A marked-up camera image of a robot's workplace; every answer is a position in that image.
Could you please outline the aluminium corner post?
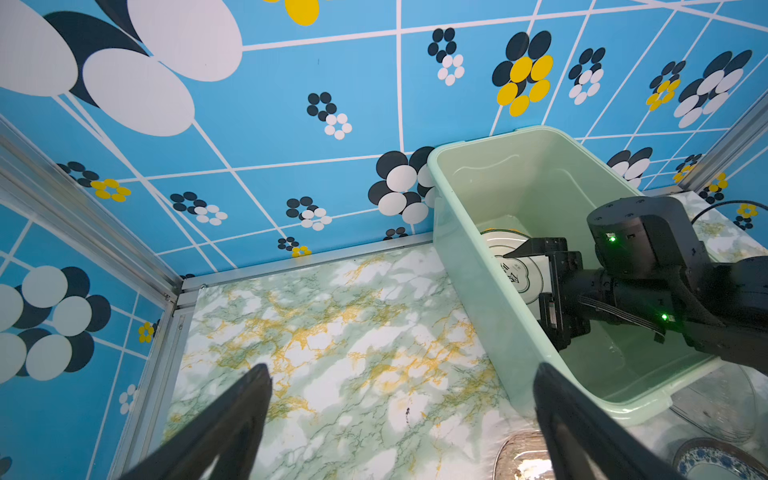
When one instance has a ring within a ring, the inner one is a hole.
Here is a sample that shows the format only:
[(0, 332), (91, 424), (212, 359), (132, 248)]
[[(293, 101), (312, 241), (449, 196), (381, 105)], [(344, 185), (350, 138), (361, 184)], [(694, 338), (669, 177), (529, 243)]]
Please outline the aluminium corner post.
[(708, 185), (766, 133), (767, 94), (764, 94), (708, 151), (679, 188), (682, 191), (698, 191)]
[(34, 214), (91, 261), (150, 298), (179, 303), (179, 275), (6, 118), (1, 119), (1, 199)]

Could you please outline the white plate teal emblem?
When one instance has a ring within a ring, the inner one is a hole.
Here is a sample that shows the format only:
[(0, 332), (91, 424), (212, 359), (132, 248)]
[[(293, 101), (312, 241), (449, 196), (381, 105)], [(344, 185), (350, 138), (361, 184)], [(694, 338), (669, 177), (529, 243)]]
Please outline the white plate teal emblem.
[(537, 304), (542, 293), (552, 292), (550, 264), (547, 256), (503, 258), (504, 254), (515, 250), (528, 240), (528, 235), (516, 230), (489, 229), (483, 231), (481, 236), (527, 305)]

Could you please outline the right aluminium corner post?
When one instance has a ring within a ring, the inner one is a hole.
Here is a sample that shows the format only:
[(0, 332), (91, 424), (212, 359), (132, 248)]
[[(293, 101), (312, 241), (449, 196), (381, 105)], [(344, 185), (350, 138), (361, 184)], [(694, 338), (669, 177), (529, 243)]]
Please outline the right aluminium corner post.
[(682, 191), (698, 191), (708, 185), (766, 133), (767, 94), (764, 94), (708, 151), (679, 188)]

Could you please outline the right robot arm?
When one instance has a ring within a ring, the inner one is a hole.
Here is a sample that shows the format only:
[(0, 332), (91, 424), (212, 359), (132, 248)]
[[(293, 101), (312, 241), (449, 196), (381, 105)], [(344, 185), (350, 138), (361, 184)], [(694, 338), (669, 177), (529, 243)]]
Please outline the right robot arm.
[(600, 263), (587, 269), (563, 237), (528, 238), (498, 261), (553, 346), (593, 322), (677, 332), (695, 350), (767, 370), (767, 259), (714, 262), (669, 197), (609, 202), (587, 217)]

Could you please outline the left aluminium corner post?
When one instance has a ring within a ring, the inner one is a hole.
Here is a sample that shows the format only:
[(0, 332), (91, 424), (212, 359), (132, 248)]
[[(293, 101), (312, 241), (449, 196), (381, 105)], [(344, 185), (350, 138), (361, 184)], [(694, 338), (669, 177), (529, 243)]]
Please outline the left aluminium corner post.
[(150, 298), (179, 303), (179, 275), (6, 118), (1, 119), (1, 199), (34, 214), (91, 261)]

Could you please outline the light green plastic bin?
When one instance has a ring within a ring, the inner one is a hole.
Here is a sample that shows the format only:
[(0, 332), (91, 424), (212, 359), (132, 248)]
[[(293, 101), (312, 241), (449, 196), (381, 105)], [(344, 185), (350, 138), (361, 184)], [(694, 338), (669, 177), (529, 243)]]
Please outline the light green plastic bin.
[(512, 407), (535, 417), (533, 380), (549, 363), (614, 420), (635, 426), (670, 407), (673, 395), (722, 366), (679, 334), (664, 343), (634, 326), (593, 322), (558, 350), (542, 329), (551, 289), (544, 256), (510, 259), (484, 237), (513, 229), (562, 237), (595, 269), (587, 217), (636, 189), (564, 132), (538, 126), (433, 150), (434, 246)]

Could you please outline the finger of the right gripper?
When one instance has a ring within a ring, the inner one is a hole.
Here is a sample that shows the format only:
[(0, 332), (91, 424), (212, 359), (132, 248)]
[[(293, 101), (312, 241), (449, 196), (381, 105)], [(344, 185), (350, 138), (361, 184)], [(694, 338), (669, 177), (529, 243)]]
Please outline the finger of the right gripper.
[(533, 257), (566, 250), (567, 239), (564, 237), (530, 238), (515, 250), (504, 254), (503, 258)]

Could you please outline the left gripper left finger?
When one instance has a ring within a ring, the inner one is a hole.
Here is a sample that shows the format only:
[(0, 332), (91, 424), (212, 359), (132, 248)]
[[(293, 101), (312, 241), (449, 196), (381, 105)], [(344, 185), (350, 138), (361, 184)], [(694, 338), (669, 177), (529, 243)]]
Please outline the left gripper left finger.
[(266, 364), (242, 378), (125, 479), (247, 479), (263, 437), (272, 396)]

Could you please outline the pink glass plate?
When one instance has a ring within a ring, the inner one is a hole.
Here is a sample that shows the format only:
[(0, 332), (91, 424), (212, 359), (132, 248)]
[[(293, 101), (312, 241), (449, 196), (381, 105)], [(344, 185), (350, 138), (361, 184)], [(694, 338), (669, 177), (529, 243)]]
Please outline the pink glass plate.
[(493, 466), (494, 480), (554, 479), (546, 442), (538, 430), (512, 434), (499, 449)]

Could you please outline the clear glass plate near bin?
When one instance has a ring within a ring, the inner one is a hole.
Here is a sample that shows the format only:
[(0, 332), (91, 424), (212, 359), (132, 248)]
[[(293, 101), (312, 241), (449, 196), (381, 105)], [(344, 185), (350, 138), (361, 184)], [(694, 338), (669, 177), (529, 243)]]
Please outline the clear glass plate near bin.
[(741, 366), (725, 364), (672, 395), (671, 410), (708, 435), (743, 444), (757, 430), (754, 386)]

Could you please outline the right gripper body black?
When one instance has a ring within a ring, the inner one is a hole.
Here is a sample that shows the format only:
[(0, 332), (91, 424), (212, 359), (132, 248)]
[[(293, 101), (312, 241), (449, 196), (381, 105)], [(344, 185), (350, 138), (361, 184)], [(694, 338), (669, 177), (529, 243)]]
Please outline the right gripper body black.
[(538, 323), (558, 351), (589, 334), (593, 322), (611, 322), (605, 306), (611, 302), (612, 280), (605, 269), (584, 269), (575, 251), (537, 254), (536, 260), (543, 279)]

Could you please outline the blue floral ceramic plate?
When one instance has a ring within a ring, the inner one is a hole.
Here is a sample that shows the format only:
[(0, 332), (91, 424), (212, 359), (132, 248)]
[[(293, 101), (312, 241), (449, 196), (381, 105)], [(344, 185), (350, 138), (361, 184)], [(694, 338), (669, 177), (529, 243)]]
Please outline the blue floral ceramic plate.
[(672, 466), (686, 479), (767, 480), (767, 467), (760, 461), (712, 438), (686, 441), (675, 453)]

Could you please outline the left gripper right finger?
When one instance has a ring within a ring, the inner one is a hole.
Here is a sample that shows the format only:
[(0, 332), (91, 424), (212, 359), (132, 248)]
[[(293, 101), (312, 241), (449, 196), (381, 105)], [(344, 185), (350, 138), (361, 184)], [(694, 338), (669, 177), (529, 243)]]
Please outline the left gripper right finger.
[(539, 428), (557, 479), (680, 479), (549, 363), (533, 381)]

